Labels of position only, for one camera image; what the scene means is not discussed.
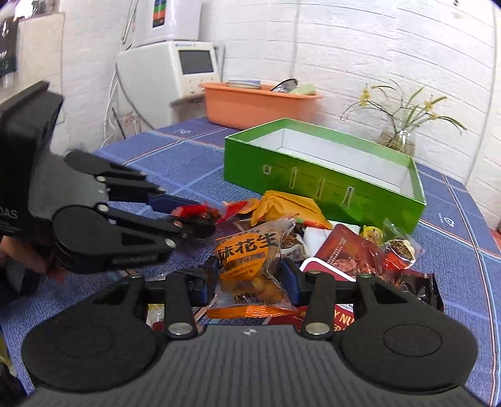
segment orange label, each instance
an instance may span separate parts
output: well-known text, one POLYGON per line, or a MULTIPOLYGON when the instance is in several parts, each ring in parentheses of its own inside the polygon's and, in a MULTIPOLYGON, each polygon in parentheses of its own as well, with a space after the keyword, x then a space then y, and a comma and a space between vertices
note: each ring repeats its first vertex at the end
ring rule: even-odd
POLYGON ((276 233, 243 233, 216 248, 224 267, 222 280, 250 280, 263 266, 270 246, 278 247, 276 233))

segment orange plastic basin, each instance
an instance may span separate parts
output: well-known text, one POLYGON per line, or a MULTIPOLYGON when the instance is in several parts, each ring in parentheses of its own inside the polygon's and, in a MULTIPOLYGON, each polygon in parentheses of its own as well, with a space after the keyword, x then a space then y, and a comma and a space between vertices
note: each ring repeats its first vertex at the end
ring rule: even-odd
POLYGON ((201 83, 205 88, 207 117, 221 126, 245 130, 288 117, 312 122, 317 114, 317 99, 322 95, 290 95, 261 89, 234 88, 226 83, 201 83))

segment gray ribbed surface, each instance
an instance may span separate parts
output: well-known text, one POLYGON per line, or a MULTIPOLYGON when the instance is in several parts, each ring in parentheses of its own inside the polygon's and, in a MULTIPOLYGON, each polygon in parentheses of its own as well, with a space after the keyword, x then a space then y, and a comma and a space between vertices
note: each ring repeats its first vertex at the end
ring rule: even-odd
POLYGON ((40 389, 24 407, 480 407, 463 389, 407 396, 364 383, 331 345, 291 326, 209 326, 168 346, 138 380, 111 391, 63 394, 40 389))

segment orange snack package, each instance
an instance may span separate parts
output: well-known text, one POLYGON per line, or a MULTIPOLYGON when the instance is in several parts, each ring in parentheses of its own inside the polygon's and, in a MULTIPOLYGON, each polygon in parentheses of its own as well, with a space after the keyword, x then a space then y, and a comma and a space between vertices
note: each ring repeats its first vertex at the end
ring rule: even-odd
POLYGON ((296 312, 274 277, 280 247, 294 228, 293 216, 233 235, 216 248, 222 264, 209 318, 265 318, 296 312))

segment black circular cover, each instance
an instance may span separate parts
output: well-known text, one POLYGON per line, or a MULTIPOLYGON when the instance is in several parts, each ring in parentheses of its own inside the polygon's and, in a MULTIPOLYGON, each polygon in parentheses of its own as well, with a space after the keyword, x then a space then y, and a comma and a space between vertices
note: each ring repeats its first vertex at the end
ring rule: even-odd
POLYGON ((109 305, 70 308, 35 327, 22 349, 35 383, 81 392, 110 389, 135 378, 155 353, 151 329, 109 305))
POLYGON ((358 374, 386 388, 436 391, 464 384, 475 338, 431 307, 379 306, 342 332, 340 349, 358 374))

